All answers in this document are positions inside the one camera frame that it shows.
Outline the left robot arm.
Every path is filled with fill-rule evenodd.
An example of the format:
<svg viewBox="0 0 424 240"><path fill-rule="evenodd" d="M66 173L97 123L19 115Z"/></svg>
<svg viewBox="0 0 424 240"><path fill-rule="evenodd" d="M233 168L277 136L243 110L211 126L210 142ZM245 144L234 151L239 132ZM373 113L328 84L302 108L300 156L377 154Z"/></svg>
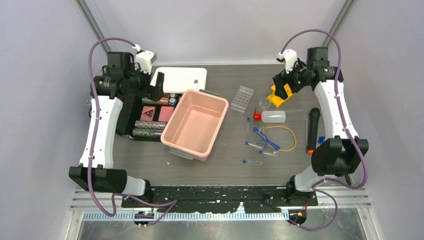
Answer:
<svg viewBox="0 0 424 240"><path fill-rule="evenodd" d="M82 189L99 193L133 195L141 207L153 202L148 180L128 176L123 169L113 167L115 135L131 135L135 121L141 115L142 99L158 101L163 95L164 74L152 81L152 65L157 56L141 50L108 52L102 74L95 76L91 89L90 126L85 149L78 166L68 171Z"/></svg>

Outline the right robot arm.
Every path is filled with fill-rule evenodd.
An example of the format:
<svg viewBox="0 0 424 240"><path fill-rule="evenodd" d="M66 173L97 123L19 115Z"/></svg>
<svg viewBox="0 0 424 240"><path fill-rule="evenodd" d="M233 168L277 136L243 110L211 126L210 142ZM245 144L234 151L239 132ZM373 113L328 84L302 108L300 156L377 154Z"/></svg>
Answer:
<svg viewBox="0 0 424 240"><path fill-rule="evenodd" d="M276 74L274 95L286 101L305 87L311 87L321 110L325 141L312 151L311 164L302 173L293 175L286 184L284 199L299 205L311 199L317 186L352 174L369 149L366 139L359 137L346 105L341 66L331 66L328 48L312 47L307 50L306 62L292 49L283 50L276 60L284 70Z"/></svg>

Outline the yellow test tube rack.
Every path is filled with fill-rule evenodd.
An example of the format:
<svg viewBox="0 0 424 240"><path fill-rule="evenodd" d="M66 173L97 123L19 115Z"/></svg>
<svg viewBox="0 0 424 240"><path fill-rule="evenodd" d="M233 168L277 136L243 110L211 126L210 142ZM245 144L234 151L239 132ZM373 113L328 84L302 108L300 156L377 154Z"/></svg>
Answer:
<svg viewBox="0 0 424 240"><path fill-rule="evenodd" d="M273 85L271 88L271 94L267 96L267 99L271 104L273 104L276 108L279 108L282 104L287 102L292 96L294 96L296 93L292 92L289 84L285 84L283 89L287 93L287 98L283 99L276 95L276 86Z"/></svg>

